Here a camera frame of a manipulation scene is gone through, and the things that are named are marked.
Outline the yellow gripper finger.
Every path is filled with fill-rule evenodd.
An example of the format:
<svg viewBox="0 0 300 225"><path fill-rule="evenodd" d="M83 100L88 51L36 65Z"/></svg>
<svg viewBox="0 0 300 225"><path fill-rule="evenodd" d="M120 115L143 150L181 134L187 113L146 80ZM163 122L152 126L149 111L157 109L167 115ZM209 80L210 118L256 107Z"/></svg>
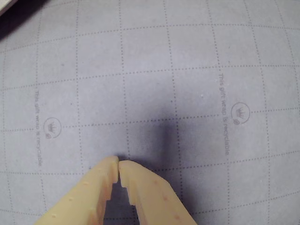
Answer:
<svg viewBox="0 0 300 225"><path fill-rule="evenodd" d="M106 202L119 178L119 159L106 157L49 209L36 225L102 225Z"/></svg>
<svg viewBox="0 0 300 225"><path fill-rule="evenodd" d="M129 204L135 206L141 225L195 225L171 185L142 165L119 162L122 187L127 189Z"/></svg>

